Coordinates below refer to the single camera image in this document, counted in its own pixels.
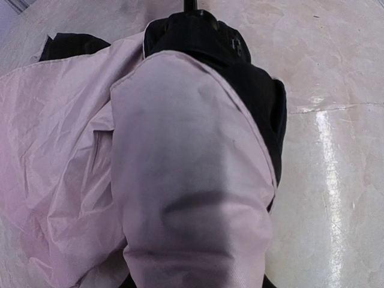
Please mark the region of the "pink and black umbrella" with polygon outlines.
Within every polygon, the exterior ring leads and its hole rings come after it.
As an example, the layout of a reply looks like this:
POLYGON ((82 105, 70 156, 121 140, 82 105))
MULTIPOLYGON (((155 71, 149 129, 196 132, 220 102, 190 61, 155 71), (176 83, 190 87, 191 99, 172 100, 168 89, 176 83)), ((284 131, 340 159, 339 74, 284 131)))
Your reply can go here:
POLYGON ((121 251, 124 287, 271 287, 283 83, 196 1, 1 77, 1 212, 52 287, 121 251))

